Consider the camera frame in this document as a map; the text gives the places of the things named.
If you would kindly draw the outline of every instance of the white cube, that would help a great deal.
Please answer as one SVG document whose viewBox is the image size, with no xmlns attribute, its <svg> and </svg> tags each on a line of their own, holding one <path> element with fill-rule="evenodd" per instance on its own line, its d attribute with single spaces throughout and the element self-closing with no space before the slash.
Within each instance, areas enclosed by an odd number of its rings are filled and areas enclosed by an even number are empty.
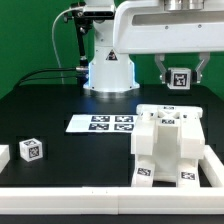
<svg viewBox="0 0 224 224">
<path fill-rule="evenodd" d="M 0 173 L 5 168 L 9 160 L 10 160 L 9 146 L 0 145 Z"/>
<path fill-rule="evenodd" d="M 27 162 L 43 157 L 42 143 L 35 138 L 19 143 L 20 156 Z"/>
</svg>

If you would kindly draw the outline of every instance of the black table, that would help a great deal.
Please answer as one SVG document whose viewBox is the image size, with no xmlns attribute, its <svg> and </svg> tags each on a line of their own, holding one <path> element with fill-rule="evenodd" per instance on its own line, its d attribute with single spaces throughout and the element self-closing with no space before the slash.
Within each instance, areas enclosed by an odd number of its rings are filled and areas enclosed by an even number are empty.
<svg viewBox="0 0 224 224">
<path fill-rule="evenodd" d="M 200 106 L 206 144 L 224 160 L 224 102 L 203 86 L 171 91 L 145 85 L 136 96 L 101 99 L 83 94 L 74 85 L 27 85 L 0 100 L 0 144 L 10 146 L 11 160 L 0 174 L 0 187 L 130 186 L 134 157 L 130 134 L 65 133 L 73 114 L 136 114 L 138 104 Z M 37 138 L 43 159 L 30 163 L 20 158 L 19 142 Z M 208 186 L 201 175 L 202 186 Z M 0 216 L 0 223 L 165 223 L 167 216 Z M 170 223 L 221 223 L 224 216 L 168 216 Z"/>
</svg>

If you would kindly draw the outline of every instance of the green wall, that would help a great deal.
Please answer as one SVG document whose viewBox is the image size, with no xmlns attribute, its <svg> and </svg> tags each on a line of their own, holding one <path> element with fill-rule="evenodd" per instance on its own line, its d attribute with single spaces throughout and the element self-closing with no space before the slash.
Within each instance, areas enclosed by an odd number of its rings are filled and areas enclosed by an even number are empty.
<svg viewBox="0 0 224 224">
<path fill-rule="evenodd" d="M 57 67 L 51 41 L 51 28 L 56 16 L 67 9 L 71 0 L 2 0 L 0 1 L 0 97 L 7 94 L 16 81 L 26 73 Z M 88 57 L 93 57 L 92 32 L 85 37 Z M 58 23 L 56 43 L 63 67 L 78 64 L 78 49 L 72 22 Z M 153 55 L 134 55 L 136 80 L 140 83 L 159 83 L 159 70 Z M 224 98 L 224 53 L 213 53 L 203 72 L 202 85 Z M 167 55 L 166 66 L 195 68 L 196 54 Z M 38 83 L 60 83 L 60 80 Z M 76 83 L 66 80 L 65 83 Z"/>
</svg>

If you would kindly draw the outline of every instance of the white object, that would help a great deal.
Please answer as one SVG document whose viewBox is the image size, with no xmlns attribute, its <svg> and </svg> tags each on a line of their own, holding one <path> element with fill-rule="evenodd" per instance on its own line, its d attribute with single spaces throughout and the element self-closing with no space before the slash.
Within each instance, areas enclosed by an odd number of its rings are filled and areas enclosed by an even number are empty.
<svg viewBox="0 0 224 224">
<path fill-rule="evenodd" d="M 0 145 L 0 173 L 10 160 L 9 146 Z"/>
<path fill-rule="evenodd" d="M 146 186 L 147 178 L 148 186 L 154 179 L 175 182 L 177 187 L 199 187 L 198 160 L 204 157 L 205 145 L 202 109 L 140 104 L 137 114 L 131 137 L 132 186 Z"/>
<path fill-rule="evenodd" d="M 114 1 L 87 1 L 87 4 L 97 8 L 102 4 L 113 6 Z M 101 97 L 122 96 L 138 89 L 135 82 L 134 63 L 128 54 L 119 54 L 113 47 L 114 21 L 107 20 L 103 23 L 94 22 L 95 54 L 89 63 L 89 80 L 84 85 L 87 94 Z"/>
<path fill-rule="evenodd" d="M 113 44 L 126 54 L 223 51 L 223 11 L 223 0 L 177 12 L 167 12 L 162 0 L 125 1 L 116 11 Z"/>
<path fill-rule="evenodd" d="M 1 188 L 0 214 L 224 214 L 224 166 L 204 154 L 212 188 Z"/>
<path fill-rule="evenodd" d="M 35 138 L 19 143 L 20 156 L 27 162 L 43 157 L 42 143 Z"/>
<path fill-rule="evenodd" d="M 170 89 L 190 89 L 191 86 L 191 70 L 187 68 L 169 68 L 170 70 Z"/>
</svg>

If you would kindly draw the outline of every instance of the printed marker sheet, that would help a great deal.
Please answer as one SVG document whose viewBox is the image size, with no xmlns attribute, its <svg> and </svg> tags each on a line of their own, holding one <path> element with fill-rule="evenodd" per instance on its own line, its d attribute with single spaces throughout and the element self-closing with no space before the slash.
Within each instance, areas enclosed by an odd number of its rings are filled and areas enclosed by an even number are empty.
<svg viewBox="0 0 224 224">
<path fill-rule="evenodd" d="M 73 115 L 66 132 L 131 133 L 136 119 L 136 115 Z"/>
</svg>

